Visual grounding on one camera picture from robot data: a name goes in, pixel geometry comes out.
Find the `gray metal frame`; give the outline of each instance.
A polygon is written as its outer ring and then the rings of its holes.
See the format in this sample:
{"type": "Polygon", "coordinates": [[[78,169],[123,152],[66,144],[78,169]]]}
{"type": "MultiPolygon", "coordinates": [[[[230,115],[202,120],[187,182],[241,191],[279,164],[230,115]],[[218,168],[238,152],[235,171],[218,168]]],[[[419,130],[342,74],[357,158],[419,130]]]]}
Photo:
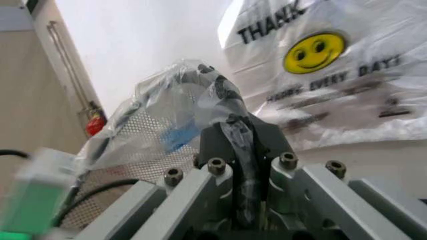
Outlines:
{"type": "Polygon", "coordinates": [[[298,227],[300,219],[317,239],[342,239],[332,229],[341,229],[355,240],[410,239],[323,165],[288,170],[276,158],[271,163],[269,189],[273,194],[267,203],[270,219],[288,220],[283,227],[298,227]]]}
{"type": "Polygon", "coordinates": [[[76,240],[130,239],[166,198],[158,186],[139,181],[89,224],[76,240]]]}
{"type": "Polygon", "coordinates": [[[206,222],[218,200],[215,189],[212,174],[191,170],[131,239],[182,239],[191,226],[206,222]]]}
{"type": "Polygon", "coordinates": [[[383,177],[368,177],[348,184],[414,240],[427,239],[427,206],[383,177]]]}

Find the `black cable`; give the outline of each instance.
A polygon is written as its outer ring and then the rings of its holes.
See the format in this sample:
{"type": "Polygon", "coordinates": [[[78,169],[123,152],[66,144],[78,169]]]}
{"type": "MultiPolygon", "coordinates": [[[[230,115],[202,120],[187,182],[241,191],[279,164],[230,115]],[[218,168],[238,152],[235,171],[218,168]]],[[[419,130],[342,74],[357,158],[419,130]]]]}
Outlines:
{"type": "Polygon", "coordinates": [[[67,214],[69,214],[75,207],[77,207],[78,205],[80,205],[81,203],[86,201],[87,199],[91,198],[92,196],[99,194],[99,193],[102,193],[102,192],[109,190],[109,189],[112,189],[112,188],[117,188],[117,187],[124,186],[124,185],[134,185],[138,181],[139,181],[139,179],[135,179],[135,178],[113,181],[113,182],[107,183],[105,185],[102,185],[100,187],[97,187],[95,189],[92,189],[92,190],[86,192],[78,200],[76,200],[72,204],[68,205],[66,208],[64,208],[63,210],[61,210],[59,212],[59,214],[57,215],[57,217],[53,221],[53,226],[54,227],[60,227],[62,224],[62,221],[67,216],[67,214]]]}
{"type": "Polygon", "coordinates": [[[0,149],[0,156],[13,155],[18,156],[24,159],[30,158],[30,155],[23,151],[13,150],[13,149],[0,149]]]}

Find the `beige wall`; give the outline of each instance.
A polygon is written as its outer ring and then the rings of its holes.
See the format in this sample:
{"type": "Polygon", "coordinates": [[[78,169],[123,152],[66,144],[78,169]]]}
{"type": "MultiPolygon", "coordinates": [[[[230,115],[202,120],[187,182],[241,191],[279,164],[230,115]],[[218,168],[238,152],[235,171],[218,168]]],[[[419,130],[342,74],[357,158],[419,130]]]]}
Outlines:
{"type": "MultiPolygon", "coordinates": [[[[0,32],[0,149],[75,154],[85,141],[35,32],[0,32]]],[[[21,162],[0,156],[0,196],[21,162]]]]}

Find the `white plastic bag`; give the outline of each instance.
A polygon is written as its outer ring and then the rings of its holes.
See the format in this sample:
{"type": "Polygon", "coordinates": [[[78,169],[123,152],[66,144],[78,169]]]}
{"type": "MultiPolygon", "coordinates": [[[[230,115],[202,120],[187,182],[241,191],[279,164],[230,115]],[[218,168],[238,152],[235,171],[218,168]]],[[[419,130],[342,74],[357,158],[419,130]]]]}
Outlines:
{"type": "Polygon", "coordinates": [[[295,150],[427,137],[427,1],[235,0],[218,27],[246,107],[295,150]]]}

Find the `green light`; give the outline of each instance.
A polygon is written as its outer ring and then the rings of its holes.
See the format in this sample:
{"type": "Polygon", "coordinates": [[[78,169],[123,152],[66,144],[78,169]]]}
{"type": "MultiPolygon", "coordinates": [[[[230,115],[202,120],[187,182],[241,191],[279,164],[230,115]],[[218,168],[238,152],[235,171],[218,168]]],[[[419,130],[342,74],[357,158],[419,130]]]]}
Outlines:
{"type": "Polygon", "coordinates": [[[31,236],[25,233],[0,231],[0,240],[31,240],[31,236]]]}

